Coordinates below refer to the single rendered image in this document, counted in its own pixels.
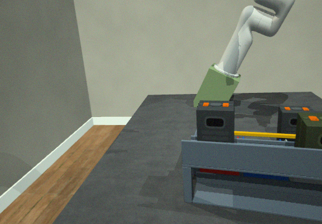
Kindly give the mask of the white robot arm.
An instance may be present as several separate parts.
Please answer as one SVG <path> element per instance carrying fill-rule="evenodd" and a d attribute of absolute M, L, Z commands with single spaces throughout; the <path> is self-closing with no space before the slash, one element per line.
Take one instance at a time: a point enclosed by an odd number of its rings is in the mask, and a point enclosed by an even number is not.
<path fill-rule="evenodd" d="M 280 29 L 295 0 L 254 0 L 275 11 L 275 14 L 256 6 L 247 6 L 240 15 L 237 27 L 219 62 L 214 68 L 230 77 L 237 73 L 253 42 L 252 31 L 273 37 Z"/>

